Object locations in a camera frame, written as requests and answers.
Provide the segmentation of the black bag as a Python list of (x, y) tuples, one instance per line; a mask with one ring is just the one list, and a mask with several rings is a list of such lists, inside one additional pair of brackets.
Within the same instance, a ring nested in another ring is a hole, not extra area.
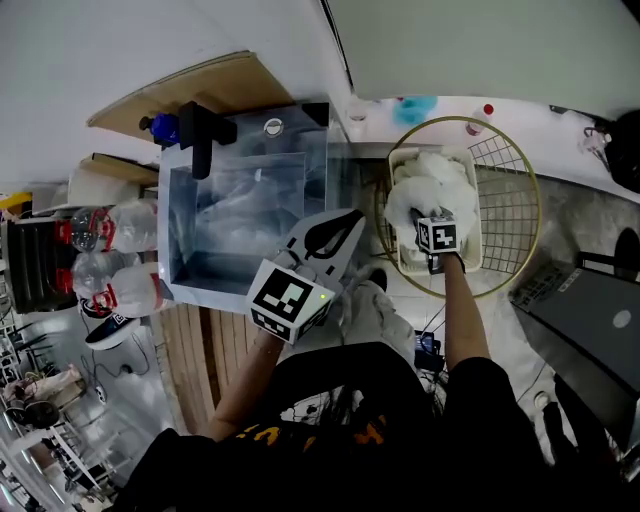
[(606, 132), (605, 156), (615, 183), (640, 194), (640, 110), (625, 113)]

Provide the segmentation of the black computer tower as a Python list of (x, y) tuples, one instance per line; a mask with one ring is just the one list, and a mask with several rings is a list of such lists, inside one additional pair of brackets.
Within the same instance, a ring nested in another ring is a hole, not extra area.
[(509, 293), (532, 349), (619, 448), (640, 443), (640, 283), (550, 262)]

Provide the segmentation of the person's left forearm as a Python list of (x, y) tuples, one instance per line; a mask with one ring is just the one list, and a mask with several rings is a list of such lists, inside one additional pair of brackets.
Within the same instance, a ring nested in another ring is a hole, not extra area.
[(248, 424), (268, 388), (283, 346), (284, 341), (280, 338), (265, 331), (259, 332), (204, 429), (206, 437), (220, 442)]

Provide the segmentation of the person's legs in light trousers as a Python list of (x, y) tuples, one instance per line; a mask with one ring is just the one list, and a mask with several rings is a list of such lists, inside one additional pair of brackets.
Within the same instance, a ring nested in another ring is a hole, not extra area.
[(353, 288), (350, 299), (350, 322), (344, 329), (346, 345), (380, 342), (395, 350), (408, 364), (414, 365), (415, 331), (396, 312), (387, 295), (387, 274), (374, 267)]

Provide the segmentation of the black faucet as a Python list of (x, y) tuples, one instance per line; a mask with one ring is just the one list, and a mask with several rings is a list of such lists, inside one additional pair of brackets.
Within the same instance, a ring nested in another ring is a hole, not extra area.
[(237, 140), (237, 125), (209, 109), (190, 101), (179, 108), (179, 144), (192, 149), (192, 177), (207, 178), (211, 172), (213, 143), (225, 146)]

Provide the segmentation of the white low shelf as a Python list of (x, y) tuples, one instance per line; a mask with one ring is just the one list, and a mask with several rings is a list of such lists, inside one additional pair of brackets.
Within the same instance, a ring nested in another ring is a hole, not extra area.
[[(347, 104), (341, 110), (347, 133), (354, 142), (396, 143), (412, 127), (399, 126), (392, 118), (396, 99), (368, 101), (367, 119), (352, 122)], [(553, 177), (594, 188), (625, 198), (640, 205), (640, 194), (631, 192), (613, 181), (604, 164), (590, 152), (582, 152), (578, 144), (583, 129), (592, 124), (576, 112), (556, 114), (548, 105), (521, 100), (440, 96), (427, 121), (449, 116), (449, 121), (434, 123), (414, 133), (408, 141), (431, 145), (470, 147), (493, 135), (486, 128), (478, 136), (470, 136), (464, 121), (458, 116), (471, 117), (485, 103), (494, 106), (491, 126), (512, 139), (531, 163), (537, 175)]]

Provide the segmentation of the wooden slat platform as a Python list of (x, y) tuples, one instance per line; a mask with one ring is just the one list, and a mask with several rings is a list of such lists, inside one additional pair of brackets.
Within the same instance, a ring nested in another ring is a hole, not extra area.
[(178, 304), (151, 317), (173, 423), (203, 435), (260, 331), (242, 314)]

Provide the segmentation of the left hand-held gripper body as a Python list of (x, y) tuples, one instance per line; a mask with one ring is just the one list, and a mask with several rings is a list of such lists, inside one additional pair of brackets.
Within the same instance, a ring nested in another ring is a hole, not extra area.
[(258, 328), (293, 345), (322, 324), (343, 291), (345, 253), (282, 249), (264, 259), (246, 296), (247, 316)]

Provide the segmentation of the blue fluffy sponge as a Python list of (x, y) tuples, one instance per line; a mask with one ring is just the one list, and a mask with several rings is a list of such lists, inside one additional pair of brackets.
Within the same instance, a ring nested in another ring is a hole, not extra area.
[(427, 120), (438, 103), (437, 96), (410, 96), (397, 98), (392, 118), (399, 126), (414, 127)]

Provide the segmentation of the white carton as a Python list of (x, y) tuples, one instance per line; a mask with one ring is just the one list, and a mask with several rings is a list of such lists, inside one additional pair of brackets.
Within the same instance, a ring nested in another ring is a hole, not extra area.
[(139, 185), (83, 169), (71, 172), (66, 204), (71, 207), (115, 205), (140, 196)]

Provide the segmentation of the blue bottle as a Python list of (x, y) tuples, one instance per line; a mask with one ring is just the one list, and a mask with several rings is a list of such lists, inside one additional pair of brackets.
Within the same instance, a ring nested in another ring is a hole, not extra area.
[(159, 113), (152, 118), (149, 125), (153, 139), (161, 145), (174, 145), (180, 142), (179, 118), (168, 113)]

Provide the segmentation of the person's right forearm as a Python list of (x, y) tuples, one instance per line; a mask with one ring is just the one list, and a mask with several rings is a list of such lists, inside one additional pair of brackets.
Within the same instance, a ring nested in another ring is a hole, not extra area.
[(489, 359), (479, 309), (456, 253), (441, 256), (445, 277), (445, 363), (448, 371), (472, 358)]

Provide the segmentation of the small red capped bottle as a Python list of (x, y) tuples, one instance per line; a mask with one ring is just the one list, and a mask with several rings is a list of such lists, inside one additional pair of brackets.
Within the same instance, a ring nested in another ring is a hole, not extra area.
[(477, 108), (471, 115), (471, 121), (467, 121), (465, 129), (470, 136), (478, 136), (490, 124), (494, 113), (494, 106), (485, 103)]

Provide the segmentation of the large cardboard sheet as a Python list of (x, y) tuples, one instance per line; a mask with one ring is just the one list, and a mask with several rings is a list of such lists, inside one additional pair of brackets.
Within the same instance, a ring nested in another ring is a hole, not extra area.
[(158, 113), (176, 115), (194, 101), (221, 115), (276, 108), (294, 99), (253, 52), (236, 52), (188, 67), (115, 101), (86, 122), (150, 142), (152, 135), (139, 128), (142, 117)]

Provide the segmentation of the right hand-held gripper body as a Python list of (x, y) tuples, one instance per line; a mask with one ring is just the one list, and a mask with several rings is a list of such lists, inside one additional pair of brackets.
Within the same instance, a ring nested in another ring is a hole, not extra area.
[(428, 255), (459, 252), (458, 224), (448, 210), (426, 216), (417, 209), (410, 210), (416, 230), (416, 245)]

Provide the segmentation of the black cabinet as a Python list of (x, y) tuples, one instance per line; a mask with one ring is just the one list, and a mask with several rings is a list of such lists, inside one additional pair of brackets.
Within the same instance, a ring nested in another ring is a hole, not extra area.
[(77, 297), (64, 274), (78, 252), (60, 236), (61, 222), (33, 218), (0, 223), (0, 254), (17, 313), (53, 312), (74, 307)]

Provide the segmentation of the small cardboard box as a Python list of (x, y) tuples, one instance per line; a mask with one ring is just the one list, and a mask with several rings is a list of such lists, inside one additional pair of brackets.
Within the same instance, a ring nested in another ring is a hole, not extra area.
[(80, 162), (80, 168), (145, 187), (156, 186), (159, 183), (157, 168), (102, 153), (92, 153), (84, 158)]

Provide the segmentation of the small clear jar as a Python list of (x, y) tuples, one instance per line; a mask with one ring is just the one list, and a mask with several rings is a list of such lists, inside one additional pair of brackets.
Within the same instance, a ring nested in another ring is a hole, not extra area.
[(595, 126), (585, 127), (578, 147), (582, 152), (603, 153), (611, 141), (612, 137), (606, 129)]

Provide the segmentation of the small black device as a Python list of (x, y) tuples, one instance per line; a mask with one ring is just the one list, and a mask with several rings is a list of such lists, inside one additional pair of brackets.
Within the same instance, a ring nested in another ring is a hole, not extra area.
[(444, 356), (441, 354), (441, 342), (432, 332), (415, 331), (415, 336), (414, 366), (432, 373), (441, 372), (445, 364)]

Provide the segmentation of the person's black shirt torso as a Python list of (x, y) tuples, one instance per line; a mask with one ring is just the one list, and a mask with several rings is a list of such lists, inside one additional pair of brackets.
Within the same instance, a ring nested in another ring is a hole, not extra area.
[(436, 413), (409, 364), (384, 344), (366, 343), (278, 364), (257, 410), (225, 440), (163, 431), (114, 512), (373, 508), (450, 493), (505, 495), (551, 481), (495, 362), (457, 364)]

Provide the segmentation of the cream plastic laundry basket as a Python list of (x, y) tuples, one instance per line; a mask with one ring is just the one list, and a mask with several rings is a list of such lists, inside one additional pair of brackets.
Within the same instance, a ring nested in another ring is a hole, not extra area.
[[(477, 220), (464, 246), (461, 245), (461, 239), (459, 236), (460, 256), (462, 257), (462, 260), (466, 265), (466, 269), (470, 272), (474, 272), (480, 268), (483, 256), (482, 256), (482, 240), (481, 240), (481, 227), (480, 227), (478, 180), (476, 177), (476, 169), (471, 158), (471, 153), (467, 149), (456, 147), (456, 146), (426, 145), (426, 146), (408, 146), (408, 147), (400, 147), (398, 149), (393, 149), (388, 156), (389, 174), (391, 177), (391, 190), (397, 184), (393, 178), (393, 170), (394, 170), (394, 167), (399, 162), (399, 160), (403, 156), (413, 156), (419, 151), (439, 153), (442, 156), (454, 159), (462, 163), (465, 166), (468, 179), (469, 179), (469, 184), (477, 192), (477, 200), (476, 200)], [(397, 261), (397, 245), (399, 244), (399, 242), (397, 240), (396, 232), (393, 227), (392, 229), (393, 229), (395, 240), (396, 240), (396, 247), (392, 250), (392, 252), (396, 256), (396, 261)]]

